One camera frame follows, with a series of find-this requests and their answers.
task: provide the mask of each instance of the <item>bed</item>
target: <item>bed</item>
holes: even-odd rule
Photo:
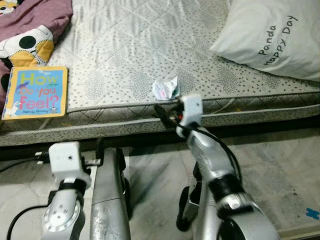
[[[226,0],[74,0],[48,66],[67,66],[67,114],[0,121],[0,146],[156,133],[155,80],[203,97],[206,127],[320,114],[319,83],[280,77],[209,51]],[[175,101],[164,101],[170,108]]]

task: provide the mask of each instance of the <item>book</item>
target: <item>book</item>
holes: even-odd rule
[[[64,66],[13,67],[2,120],[64,116],[67,78]]]

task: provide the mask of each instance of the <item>pink blanket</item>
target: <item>pink blanket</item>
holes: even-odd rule
[[[0,115],[11,68],[46,65],[72,14],[72,0],[0,0]]]

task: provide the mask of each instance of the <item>pillow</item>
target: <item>pillow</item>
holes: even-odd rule
[[[233,0],[210,50],[274,75],[320,81],[320,0]]]

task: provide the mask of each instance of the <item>gray floor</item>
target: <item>gray floor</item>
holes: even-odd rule
[[[238,157],[245,189],[278,230],[318,226],[306,208],[320,208],[319,129],[224,139]],[[133,240],[191,240],[192,231],[180,232],[175,221],[181,190],[192,176],[194,159],[184,143],[145,148],[124,148],[126,177],[130,181]],[[93,158],[93,152],[86,152]],[[56,189],[49,165],[26,163],[0,173],[0,239],[21,210],[45,204]],[[85,194],[86,224],[82,240],[89,239],[92,188]],[[13,240],[41,239],[44,211],[26,213],[17,222]]]

